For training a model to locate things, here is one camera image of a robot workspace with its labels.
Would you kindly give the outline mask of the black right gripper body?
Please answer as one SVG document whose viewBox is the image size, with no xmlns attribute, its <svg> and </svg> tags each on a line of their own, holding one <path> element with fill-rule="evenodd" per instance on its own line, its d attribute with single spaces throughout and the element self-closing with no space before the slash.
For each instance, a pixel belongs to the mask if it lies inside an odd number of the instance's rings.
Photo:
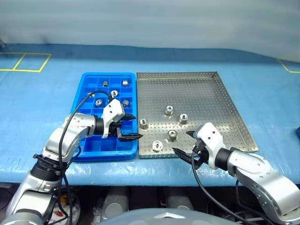
<svg viewBox="0 0 300 225">
<path fill-rule="evenodd" d="M 199 157 L 197 160 L 192 160 L 192 162 L 194 162 L 194 168 L 196 170 L 199 169 L 203 163 L 208 164 L 209 153 L 202 139 L 197 140 L 196 143 L 193 145 L 192 153 L 194 153 L 194 157 Z"/>
</svg>

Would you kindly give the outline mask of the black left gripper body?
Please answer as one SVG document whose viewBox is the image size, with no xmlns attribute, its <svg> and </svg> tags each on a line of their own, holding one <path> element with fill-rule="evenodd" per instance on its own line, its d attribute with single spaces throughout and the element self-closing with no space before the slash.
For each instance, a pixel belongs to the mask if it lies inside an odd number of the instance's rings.
<svg viewBox="0 0 300 225">
<path fill-rule="evenodd" d="M 122 123 L 120 121 L 112 122 L 109 126 L 109 135 L 121 138 L 122 137 L 122 133 L 120 130 L 121 125 Z"/>
</svg>

